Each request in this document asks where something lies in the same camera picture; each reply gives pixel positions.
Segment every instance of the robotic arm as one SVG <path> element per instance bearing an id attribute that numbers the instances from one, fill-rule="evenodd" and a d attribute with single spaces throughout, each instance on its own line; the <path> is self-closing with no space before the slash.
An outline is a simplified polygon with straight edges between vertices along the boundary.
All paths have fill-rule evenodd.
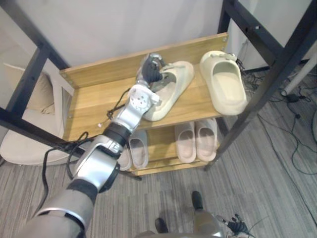
<path id="1" fill-rule="evenodd" d="M 141 63 L 128 100 L 102 135 L 97 136 L 77 162 L 74 179 L 50 200 L 17 236 L 18 238 L 83 238 L 93 215 L 98 193 L 111 188 L 120 165 L 116 161 L 142 115 L 159 102 L 149 84 L 162 79 L 158 54 Z"/>

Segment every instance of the beige chair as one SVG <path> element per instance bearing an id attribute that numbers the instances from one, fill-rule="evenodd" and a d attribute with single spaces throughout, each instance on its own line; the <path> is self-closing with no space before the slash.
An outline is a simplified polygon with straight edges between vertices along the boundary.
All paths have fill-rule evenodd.
<path id="1" fill-rule="evenodd" d="M 24 69 L 4 64 L 4 71 L 14 90 Z M 62 93 L 62 87 L 54 83 L 47 74 L 42 72 L 22 118 L 53 135 L 62 137 L 70 98 L 69 94 Z M 45 152 L 50 148 L 9 130 L 2 141 L 0 154 L 6 161 L 11 163 L 41 165 Z M 52 151 L 49 153 L 48 165 L 65 163 L 67 156 L 68 154 L 59 150 Z"/>

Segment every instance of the black metal frame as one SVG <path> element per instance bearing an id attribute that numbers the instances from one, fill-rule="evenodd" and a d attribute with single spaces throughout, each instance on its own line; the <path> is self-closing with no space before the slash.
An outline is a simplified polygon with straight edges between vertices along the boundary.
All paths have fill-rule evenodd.
<path id="1" fill-rule="evenodd" d="M 274 37 L 236 0 L 223 0 L 218 33 L 226 32 L 229 20 L 237 23 L 250 42 L 259 51 L 270 66 L 268 74 L 254 96 L 217 149 L 216 158 L 205 166 L 210 168 L 223 152 L 240 135 L 244 128 L 257 115 L 259 110 L 270 99 L 282 84 L 283 80 L 298 65 L 305 53 L 316 41 L 317 36 L 317 1 L 312 0 L 292 36 L 283 48 Z M 220 128 L 226 127 L 222 121 Z"/>
<path id="2" fill-rule="evenodd" d="M 0 6 L 38 47 L 15 89 L 6 110 L 0 108 L 0 125 L 51 147 L 65 143 L 66 141 L 59 137 L 23 120 L 22 115 L 46 60 L 50 59 L 60 70 L 69 66 L 14 1 L 0 0 Z M 235 21 L 258 50 L 269 65 L 270 71 L 244 112 L 239 115 L 230 130 L 227 128 L 223 118 L 217 119 L 220 131 L 224 135 L 224 140 L 217 150 L 216 158 L 205 169 L 208 169 L 217 161 L 239 136 L 316 40 L 317 0 L 312 0 L 285 47 L 282 47 L 265 27 L 237 0 L 223 0 L 218 33 L 227 32 L 230 19 Z M 81 149 L 76 151 L 77 155 L 81 155 L 82 153 L 83 150 Z"/>

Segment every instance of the wooden shelf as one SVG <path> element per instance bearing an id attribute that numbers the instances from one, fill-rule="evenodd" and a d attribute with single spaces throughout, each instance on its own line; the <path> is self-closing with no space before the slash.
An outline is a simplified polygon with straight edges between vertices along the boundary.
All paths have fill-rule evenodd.
<path id="1" fill-rule="evenodd" d="M 199 65 L 194 68 L 195 78 L 166 117 L 155 122 L 142 120 L 138 129 L 158 128 L 220 116 L 212 105 Z M 83 131 L 88 131 L 90 136 L 102 133 L 109 121 L 104 123 L 102 128 L 98 127 L 98 123 L 105 121 L 106 112 L 114 107 L 121 94 L 134 82 L 134 78 L 128 78 L 77 89 L 73 97 L 75 103 L 71 104 L 68 113 L 64 139 L 76 140 Z"/>
<path id="2" fill-rule="evenodd" d="M 147 169 L 147 170 L 137 170 L 137 171 L 134 171 L 133 173 L 135 175 L 140 176 L 140 175 L 156 174 L 156 173 L 167 172 L 167 171 L 201 167 L 201 166 L 205 166 L 205 165 L 206 165 L 206 163 L 204 163 L 204 162 L 194 161 L 190 164 L 178 164 L 178 165 L 171 165 L 171 166 L 165 166 L 165 167 L 153 168 L 153 169 Z"/>
<path id="3" fill-rule="evenodd" d="M 195 67 L 195 78 L 165 118 L 156 122 L 144 120 L 138 129 L 220 116 L 212 105 L 198 64 L 205 52 L 223 50 L 227 38 L 227 33 L 222 33 L 62 70 L 60 74 L 76 89 L 63 138 L 76 140 L 84 131 L 89 132 L 90 136 L 102 133 L 107 123 L 104 123 L 102 128 L 97 126 L 98 123 L 105 121 L 106 112 L 112 109 L 121 94 L 135 83 L 140 60 L 149 52 L 161 54 L 166 62 L 186 60 L 192 63 Z"/>
<path id="4" fill-rule="evenodd" d="M 138 129 L 147 130 L 149 163 L 146 168 L 131 168 L 130 171 L 146 175 L 206 165 L 197 159 L 185 164 L 177 158 L 174 125 L 221 116 L 212 105 L 199 62 L 208 51 L 223 51 L 227 39 L 227 33 L 221 33 L 62 70 L 60 74 L 75 88 L 63 138 L 76 140 L 84 131 L 89 136 L 102 133 L 109 124 L 105 121 L 107 111 L 114 107 L 126 89 L 134 85 L 140 61 L 146 54 L 156 52 L 167 63 L 190 62 L 195 68 L 195 78 L 162 120 L 141 121 Z"/>
<path id="5" fill-rule="evenodd" d="M 187 164 L 181 162 L 176 153 L 174 126 L 147 130 L 149 163 L 143 169 L 131 168 L 136 175 L 153 174 L 184 168 L 204 166 L 206 163 L 196 159 Z"/>

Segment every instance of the white slide sandal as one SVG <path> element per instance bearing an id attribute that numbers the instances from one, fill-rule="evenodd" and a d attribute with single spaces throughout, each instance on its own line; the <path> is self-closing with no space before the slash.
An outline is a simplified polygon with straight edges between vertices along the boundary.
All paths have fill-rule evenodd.
<path id="1" fill-rule="evenodd" d="M 197 157 L 203 162 L 212 161 L 217 150 L 217 122 L 205 119 L 195 122 Z"/>
<path id="2" fill-rule="evenodd" d="M 149 162 L 148 137 L 145 130 L 135 131 L 129 138 L 132 162 L 135 168 L 146 167 Z"/>
<path id="3" fill-rule="evenodd" d="M 132 166 L 132 159 L 130 155 L 130 151 L 127 146 L 123 148 L 121 156 L 118 159 L 118 163 L 120 164 L 120 170 L 126 171 Z"/>
<path id="4" fill-rule="evenodd" d="M 194 125 L 194 122 L 187 122 L 175 126 L 177 156 L 184 163 L 191 163 L 196 158 Z"/>
<path id="5" fill-rule="evenodd" d="M 149 121 L 161 120 L 166 116 L 195 76 L 193 65 L 186 61 L 168 64 L 160 72 L 163 80 L 151 86 L 151 90 L 159 95 L 160 102 L 143 115 L 143 118 Z"/>
<path id="6" fill-rule="evenodd" d="M 236 60 L 233 54 L 210 51 L 200 61 L 213 106 L 223 115 L 240 114 L 248 103 Z"/>

